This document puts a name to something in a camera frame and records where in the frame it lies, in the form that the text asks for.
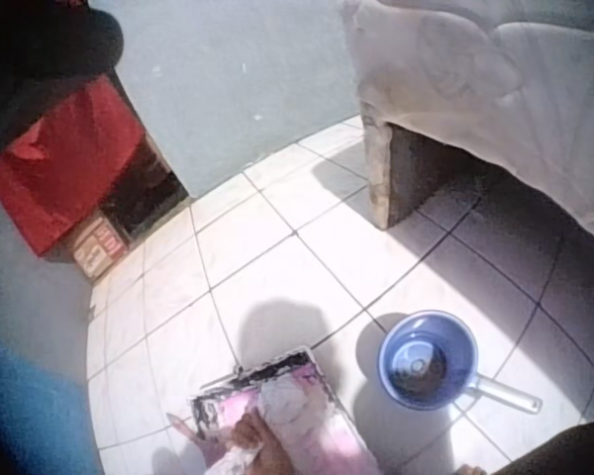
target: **finger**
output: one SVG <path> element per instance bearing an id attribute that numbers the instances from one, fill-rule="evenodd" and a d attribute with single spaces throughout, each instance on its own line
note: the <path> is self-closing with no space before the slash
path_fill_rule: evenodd
<path id="1" fill-rule="evenodd" d="M 255 428 L 262 441 L 265 440 L 276 440 L 275 434 L 272 432 L 270 427 L 266 424 L 266 421 L 259 414 L 259 410 L 254 408 L 250 413 L 250 423 Z"/>
<path id="2" fill-rule="evenodd" d="M 239 421 L 232 434 L 233 442 L 242 448 L 254 448 L 259 444 L 255 429 L 244 421 Z"/>
<path id="3" fill-rule="evenodd" d="M 185 423 L 183 419 L 174 414 L 166 413 L 167 419 L 173 428 L 178 430 L 181 434 L 187 437 L 192 442 L 196 442 L 198 440 L 198 436 L 196 433 L 189 428 L 189 426 Z"/>

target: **sunlight on floor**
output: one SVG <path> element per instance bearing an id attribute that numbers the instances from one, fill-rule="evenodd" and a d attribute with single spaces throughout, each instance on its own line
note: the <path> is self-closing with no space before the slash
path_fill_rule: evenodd
<path id="1" fill-rule="evenodd" d="M 203 473 L 165 413 L 190 422 L 202 385 L 301 344 L 387 473 L 490 472 L 594 420 L 591 237 L 517 180 L 471 175 L 381 232 L 361 136 L 352 119 L 255 164 L 97 283 L 87 367 L 107 475 Z M 464 320 L 478 371 L 542 398 L 542 411 L 467 394 L 427 413 L 389 400 L 380 343 L 427 309 Z"/>

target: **white bedsheet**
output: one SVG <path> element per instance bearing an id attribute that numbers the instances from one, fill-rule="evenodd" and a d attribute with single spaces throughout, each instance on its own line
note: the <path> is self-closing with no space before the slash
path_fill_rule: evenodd
<path id="1" fill-rule="evenodd" d="M 345 0 L 370 114 L 464 148 L 594 235 L 594 0 Z"/>

